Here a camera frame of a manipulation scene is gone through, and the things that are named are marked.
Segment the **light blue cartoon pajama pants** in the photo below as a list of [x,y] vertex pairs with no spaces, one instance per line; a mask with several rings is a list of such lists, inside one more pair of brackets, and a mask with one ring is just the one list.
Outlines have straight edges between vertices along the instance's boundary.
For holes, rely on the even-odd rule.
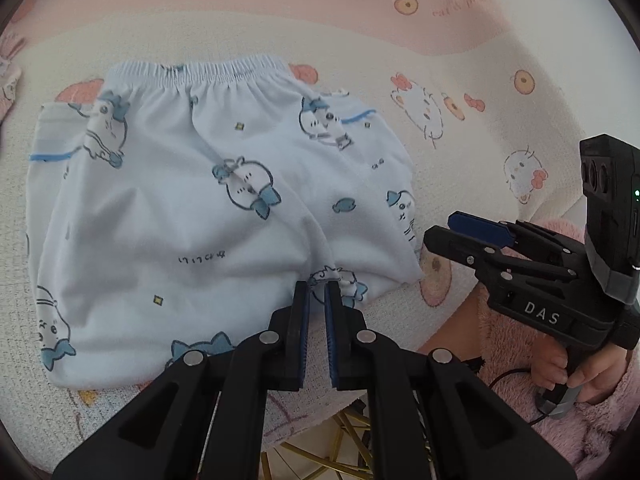
[[44,104],[26,214],[47,378],[130,386],[228,351],[299,281],[349,307],[416,282],[412,174],[377,110],[271,56],[126,62],[93,102]]

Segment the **pink Hello Kitty blanket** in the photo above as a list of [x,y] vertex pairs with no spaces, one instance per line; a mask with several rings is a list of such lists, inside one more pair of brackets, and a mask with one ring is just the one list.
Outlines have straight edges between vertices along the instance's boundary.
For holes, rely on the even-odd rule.
[[[82,148],[85,110],[124,70],[186,75],[192,62],[235,58],[292,84],[293,115],[304,96],[326,101],[352,144],[287,136],[265,82],[213,123],[228,142],[218,155],[169,142],[191,94],[228,102],[238,90],[200,75],[179,90],[130,82],[151,141],[128,140],[120,168]],[[390,210],[334,210],[360,193],[347,170],[323,167],[346,154],[381,197],[413,195],[417,233],[456,209],[557,217],[582,192],[582,128],[496,0],[28,0],[1,38],[1,65],[22,71],[1,128],[1,419],[43,470],[156,376],[173,341],[254,334],[292,281],[325,266],[366,284],[364,313],[410,347],[472,289],[455,266],[446,292],[424,299],[395,234],[376,233],[370,256],[354,245],[325,256],[300,236],[292,268],[283,246],[261,255],[266,222],[230,202],[212,173],[222,160],[263,162],[282,195],[318,174],[304,197],[348,222],[352,240]],[[264,262],[280,289],[243,307]]]

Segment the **pink cartoon pajama garment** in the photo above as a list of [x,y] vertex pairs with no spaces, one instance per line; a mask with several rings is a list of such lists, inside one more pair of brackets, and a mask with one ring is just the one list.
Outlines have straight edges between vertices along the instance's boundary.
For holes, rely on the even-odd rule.
[[0,122],[12,108],[16,99],[17,84],[22,76],[22,70],[6,58],[1,59],[0,65]]

